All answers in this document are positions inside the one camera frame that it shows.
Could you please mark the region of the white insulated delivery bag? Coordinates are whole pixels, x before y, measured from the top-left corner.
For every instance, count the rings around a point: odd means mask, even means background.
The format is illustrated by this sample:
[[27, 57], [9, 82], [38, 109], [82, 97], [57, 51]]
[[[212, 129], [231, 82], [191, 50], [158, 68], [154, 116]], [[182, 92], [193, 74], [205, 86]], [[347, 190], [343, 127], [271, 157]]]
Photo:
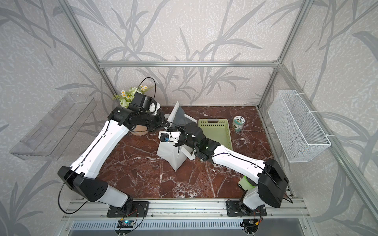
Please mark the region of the white insulated delivery bag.
[[186, 159], [193, 160], [193, 149], [179, 142], [185, 125], [197, 121], [185, 114], [185, 111], [177, 102], [169, 115], [165, 115], [168, 126], [159, 132], [160, 140], [157, 156], [166, 160], [174, 171], [177, 171]]

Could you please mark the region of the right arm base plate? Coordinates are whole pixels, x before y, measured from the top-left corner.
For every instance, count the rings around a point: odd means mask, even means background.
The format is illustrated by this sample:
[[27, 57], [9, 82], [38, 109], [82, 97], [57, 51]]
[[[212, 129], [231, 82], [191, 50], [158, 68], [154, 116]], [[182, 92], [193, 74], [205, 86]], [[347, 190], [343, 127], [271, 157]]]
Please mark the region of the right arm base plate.
[[265, 205], [261, 205], [256, 209], [250, 209], [241, 201], [237, 200], [226, 200], [226, 210], [227, 216], [229, 217], [242, 217], [242, 216], [256, 216], [264, 217], [267, 216]]

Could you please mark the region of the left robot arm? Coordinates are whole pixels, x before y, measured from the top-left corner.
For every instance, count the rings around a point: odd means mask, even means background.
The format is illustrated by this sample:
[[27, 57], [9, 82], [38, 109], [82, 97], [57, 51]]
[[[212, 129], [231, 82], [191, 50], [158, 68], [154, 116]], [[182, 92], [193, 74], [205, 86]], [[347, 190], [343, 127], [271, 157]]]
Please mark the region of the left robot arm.
[[127, 108], [114, 108], [94, 141], [69, 167], [61, 167], [58, 176], [72, 191], [90, 202], [124, 207], [131, 201], [130, 196], [99, 180], [97, 175], [115, 146], [129, 132], [143, 135], [164, 125], [160, 104], [152, 97], [136, 93]]

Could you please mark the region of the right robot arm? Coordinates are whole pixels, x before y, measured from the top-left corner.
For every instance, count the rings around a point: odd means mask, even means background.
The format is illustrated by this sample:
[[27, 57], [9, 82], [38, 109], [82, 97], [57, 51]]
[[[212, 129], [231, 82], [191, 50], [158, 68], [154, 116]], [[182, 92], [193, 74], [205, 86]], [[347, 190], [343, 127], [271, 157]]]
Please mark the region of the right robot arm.
[[195, 157], [202, 161], [212, 161], [249, 178], [257, 186], [247, 190], [241, 205], [255, 210], [261, 205], [280, 208], [289, 180], [274, 159], [260, 160], [234, 152], [224, 145], [207, 138], [197, 123], [180, 127], [179, 144], [194, 150]]

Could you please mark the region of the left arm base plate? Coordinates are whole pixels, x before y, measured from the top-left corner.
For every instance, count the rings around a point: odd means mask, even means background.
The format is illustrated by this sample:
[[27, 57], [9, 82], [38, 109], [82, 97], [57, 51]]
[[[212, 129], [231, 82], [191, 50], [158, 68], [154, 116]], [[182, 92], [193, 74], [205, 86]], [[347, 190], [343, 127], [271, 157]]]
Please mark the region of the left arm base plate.
[[148, 213], [149, 201], [132, 201], [126, 203], [123, 207], [110, 206], [106, 217], [146, 217]]

